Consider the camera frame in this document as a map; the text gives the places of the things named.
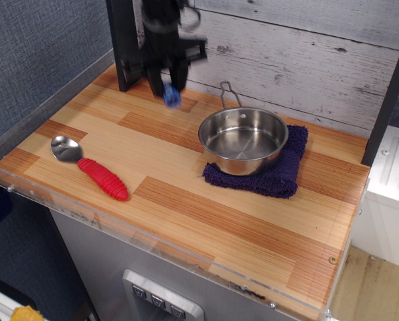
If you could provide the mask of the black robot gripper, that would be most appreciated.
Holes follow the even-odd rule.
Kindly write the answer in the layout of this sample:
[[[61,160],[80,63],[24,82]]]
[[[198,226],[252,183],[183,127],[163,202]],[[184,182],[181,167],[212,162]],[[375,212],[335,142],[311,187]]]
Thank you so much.
[[[144,36],[143,45],[139,45],[135,36],[125,37],[119,61],[126,79],[146,74],[156,97],[163,96],[162,69],[169,69],[173,87],[183,90],[191,63],[207,58],[205,37],[180,37],[177,30],[169,33],[146,30]]]

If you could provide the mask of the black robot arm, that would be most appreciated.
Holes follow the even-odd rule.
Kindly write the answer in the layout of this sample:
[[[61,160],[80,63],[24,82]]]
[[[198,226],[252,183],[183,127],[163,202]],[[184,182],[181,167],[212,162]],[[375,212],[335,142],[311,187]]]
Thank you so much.
[[[171,85],[177,91],[185,88],[189,66],[207,58],[207,39],[181,38],[181,11],[187,1],[143,1],[141,5],[145,40],[134,39],[121,52],[121,65],[126,80],[146,77],[152,93],[164,97],[161,71],[168,69]]]

